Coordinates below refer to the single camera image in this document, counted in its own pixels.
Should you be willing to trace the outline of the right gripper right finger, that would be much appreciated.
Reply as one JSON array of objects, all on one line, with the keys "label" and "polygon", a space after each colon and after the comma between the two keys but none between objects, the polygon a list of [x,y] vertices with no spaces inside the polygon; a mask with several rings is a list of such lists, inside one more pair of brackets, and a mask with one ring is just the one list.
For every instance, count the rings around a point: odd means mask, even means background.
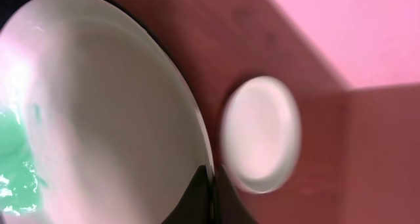
[{"label": "right gripper right finger", "polygon": [[224,166],[215,174],[215,223],[257,224],[241,202]]}]

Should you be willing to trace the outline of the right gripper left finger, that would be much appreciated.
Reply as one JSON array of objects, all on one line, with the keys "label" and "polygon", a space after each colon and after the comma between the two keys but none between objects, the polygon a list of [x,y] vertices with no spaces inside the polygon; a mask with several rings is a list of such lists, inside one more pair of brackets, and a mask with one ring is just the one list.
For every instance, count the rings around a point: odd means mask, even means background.
[{"label": "right gripper left finger", "polygon": [[206,224],[209,201],[207,170],[205,166],[199,166],[179,203],[162,224]]}]

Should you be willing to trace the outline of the white plate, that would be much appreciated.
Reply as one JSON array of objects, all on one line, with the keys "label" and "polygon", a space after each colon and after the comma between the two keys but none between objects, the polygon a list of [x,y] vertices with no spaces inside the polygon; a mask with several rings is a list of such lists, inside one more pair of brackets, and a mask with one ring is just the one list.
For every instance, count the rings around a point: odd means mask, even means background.
[{"label": "white plate", "polygon": [[220,147],[226,171],[243,191],[273,192],[290,178],[301,151],[299,107],[271,76],[241,84],[226,102]]}]

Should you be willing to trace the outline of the mint plate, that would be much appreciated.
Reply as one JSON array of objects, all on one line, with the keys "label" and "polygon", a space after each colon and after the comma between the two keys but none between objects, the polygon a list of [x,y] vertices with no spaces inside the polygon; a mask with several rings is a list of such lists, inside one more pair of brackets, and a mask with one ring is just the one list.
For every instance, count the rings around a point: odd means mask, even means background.
[{"label": "mint plate", "polygon": [[3,223],[162,223],[199,166],[211,200],[192,96],[123,11],[31,0],[1,28]]}]

